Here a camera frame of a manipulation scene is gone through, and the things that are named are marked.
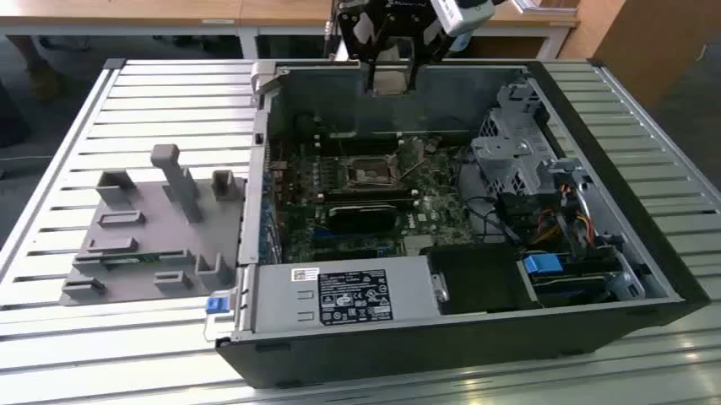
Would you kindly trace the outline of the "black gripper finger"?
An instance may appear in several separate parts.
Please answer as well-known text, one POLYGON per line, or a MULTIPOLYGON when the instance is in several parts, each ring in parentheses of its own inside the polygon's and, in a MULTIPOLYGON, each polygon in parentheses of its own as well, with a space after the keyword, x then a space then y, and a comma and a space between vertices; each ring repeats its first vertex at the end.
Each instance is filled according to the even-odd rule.
POLYGON ((421 67, 444 59, 452 46, 452 37, 445 33, 444 26, 436 19, 412 36, 410 69, 408 75, 408 90, 416 90, 416 82, 421 67))
POLYGON ((365 91, 374 88, 380 53, 388 40, 388 17, 382 3, 340 3, 337 23, 352 59, 365 66, 365 91))

